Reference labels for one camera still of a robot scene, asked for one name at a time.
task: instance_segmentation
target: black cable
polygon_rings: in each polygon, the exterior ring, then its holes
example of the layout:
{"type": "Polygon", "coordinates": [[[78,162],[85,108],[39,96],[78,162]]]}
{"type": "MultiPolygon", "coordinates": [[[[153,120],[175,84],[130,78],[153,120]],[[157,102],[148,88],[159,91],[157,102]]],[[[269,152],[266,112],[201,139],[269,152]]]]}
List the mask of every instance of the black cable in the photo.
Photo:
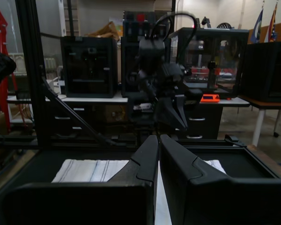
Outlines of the black cable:
{"type": "Polygon", "coordinates": [[[197,21],[196,21],[196,18],[193,14],[188,14],[188,13],[171,13],[169,15],[163,15],[162,17],[160,17],[159,20],[157,20],[157,22],[155,23],[153,29],[152,29],[152,32],[151,32],[151,35],[150,35],[150,38],[153,40],[154,38],[154,33],[155,33],[155,30],[156,30],[156,27],[161,24],[163,21],[169,19],[169,18],[172,18],[174,16],[177,16],[177,15],[186,15],[186,16],[189,16],[192,18],[193,20],[193,30],[192,30],[192,34],[190,35],[190,37],[188,38],[188,40],[186,41],[186,43],[182,46],[181,48],[181,51],[179,52],[179,54],[177,55],[177,58],[176,58],[176,62],[179,62],[179,59],[181,57],[181,55],[184,53],[185,49],[187,48],[188,44],[190,43],[190,41],[192,40],[193,36],[195,35],[195,33],[197,32],[197,21]]]}
{"type": "Polygon", "coordinates": [[[170,29],[171,29],[171,27],[172,27],[173,25],[174,25],[174,24],[173,24],[172,17],[170,17],[170,27],[169,27],[169,30],[168,30],[166,36],[163,38],[163,41],[165,41],[165,40],[168,38],[168,36],[170,35],[170,29]]]}
{"type": "Polygon", "coordinates": [[[156,132],[157,138],[159,139],[160,135],[159,135],[159,133],[158,133],[158,127],[157,127],[157,125],[155,126],[155,132],[156,132]]]}
{"type": "Polygon", "coordinates": [[[25,96],[23,96],[23,103],[21,104],[22,105],[22,112],[24,113],[24,116],[25,116],[25,118],[27,118],[27,119],[29,119],[30,120],[30,117],[29,117],[29,115],[28,115],[28,113],[27,113],[27,109],[26,109],[26,98],[25,98],[25,96]]]}

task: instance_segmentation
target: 3d printer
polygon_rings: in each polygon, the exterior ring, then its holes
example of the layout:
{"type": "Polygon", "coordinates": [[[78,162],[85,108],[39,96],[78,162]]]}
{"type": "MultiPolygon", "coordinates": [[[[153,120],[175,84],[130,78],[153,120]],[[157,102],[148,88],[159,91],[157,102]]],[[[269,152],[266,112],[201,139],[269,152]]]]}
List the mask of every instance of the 3d printer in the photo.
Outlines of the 3d printer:
{"type": "MultiPolygon", "coordinates": [[[[184,48],[193,28],[181,28],[169,35],[171,62],[184,48]]],[[[235,98],[243,68],[249,31],[198,28],[179,62],[186,69],[184,83],[199,88],[204,94],[235,98]]]]}

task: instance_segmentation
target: workbench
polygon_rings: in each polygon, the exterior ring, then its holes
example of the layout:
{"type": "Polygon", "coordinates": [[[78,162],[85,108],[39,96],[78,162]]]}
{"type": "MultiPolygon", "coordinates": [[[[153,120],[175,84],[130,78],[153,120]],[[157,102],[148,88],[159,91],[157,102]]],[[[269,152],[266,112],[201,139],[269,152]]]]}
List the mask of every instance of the workbench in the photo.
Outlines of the workbench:
{"type": "MultiPolygon", "coordinates": [[[[92,103],[92,104],[104,104],[104,105],[126,105],[128,102],[128,98],[122,97],[120,91],[116,92],[114,97],[112,98],[98,98],[98,97],[67,97],[66,95],[58,94],[58,97],[63,102],[69,103],[92,103]]],[[[23,104],[23,103],[31,103],[31,99],[17,99],[16,96],[9,96],[7,98],[7,103],[10,104],[23,104]]],[[[200,103],[207,105],[223,105],[224,107],[249,107],[250,104],[241,99],[241,98],[232,98],[231,100],[220,99],[220,102],[208,102],[208,103],[200,103]]]]}
{"type": "MultiPolygon", "coordinates": [[[[126,105],[128,98],[122,97],[118,91],[113,98],[87,98],[87,97],[66,97],[66,95],[58,95],[58,97],[67,103],[74,111],[76,111],[84,120],[89,121],[90,107],[92,105],[126,105]]],[[[16,96],[10,96],[7,99],[9,104],[29,104],[30,99],[16,99],[16,96]]],[[[249,107],[250,103],[241,98],[232,98],[231,100],[220,99],[220,102],[200,103],[194,110],[185,111],[188,119],[187,131],[164,127],[161,132],[171,135],[177,135],[178,138],[188,139],[217,139],[220,122],[222,118],[223,107],[249,107]]],[[[52,110],[53,120],[51,124],[57,124],[59,129],[65,133],[80,132],[80,127],[72,124],[70,118],[62,113],[52,110]]]]}
{"type": "Polygon", "coordinates": [[[277,119],[276,119],[275,127],[274,127],[274,137],[278,137],[279,134],[277,133],[277,129],[278,129],[280,119],[281,119],[281,102],[260,102],[260,101],[257,101],[255,99],[249,98],[247,96],[243,96],[243,95],[240,95],[239,97],[248,101],[252,106],[259,109],[252,144],[255,145],[255,146],[258,145],[261,127],[262,127],[263,119],[264,119],[264,116],[266,114],[267,109],[278,110],[277,119]]]}

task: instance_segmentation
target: black tray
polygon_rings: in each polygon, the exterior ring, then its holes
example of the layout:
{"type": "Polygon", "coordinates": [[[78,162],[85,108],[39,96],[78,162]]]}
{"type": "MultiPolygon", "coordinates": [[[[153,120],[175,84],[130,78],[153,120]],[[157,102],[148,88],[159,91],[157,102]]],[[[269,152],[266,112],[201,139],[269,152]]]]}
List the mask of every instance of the black tray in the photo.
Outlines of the black tray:
{"type": "Polygon", "coordinates": [[[202,160],[220,161],[223,169],[233,178],[279,178],[257,156],[245,147],[187,148],[202,160]]]}
{"type": "Polygon", "coordinates": [[[27,183],[52,182],[66,159],[129,160],[137,149],[44,150],[37,153],[2,189],[0,189],[0,224],[3,224],[2,200],[16,187],[27,183]]]}

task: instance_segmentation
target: flag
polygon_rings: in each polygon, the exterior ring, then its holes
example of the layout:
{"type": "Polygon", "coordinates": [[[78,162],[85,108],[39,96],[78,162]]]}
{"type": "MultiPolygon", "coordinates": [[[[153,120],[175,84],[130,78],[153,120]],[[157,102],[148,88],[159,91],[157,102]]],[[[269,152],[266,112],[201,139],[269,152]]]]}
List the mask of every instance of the flag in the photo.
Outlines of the flag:
{"type": "Polygon", "coordinates": [[[263,8],[257,18],[256,24],[254,26],[252,35],[251,35],[251,42],[252,43],[259,43],[260,39],[260,31],[261,31],[261,22],[262,22],[262,14],[263,14],[263,8]]]}
{"type": "Polygon", "coordinates": [[[268,26],[266,38],[264,39],[264,42],[273,42],[274,41],[277,5],[278,5],[278,2],[276,3],[276,6],[275,6],[275,9],[273,12],[273,16],[272,16],[270,25],[268,26]]]}

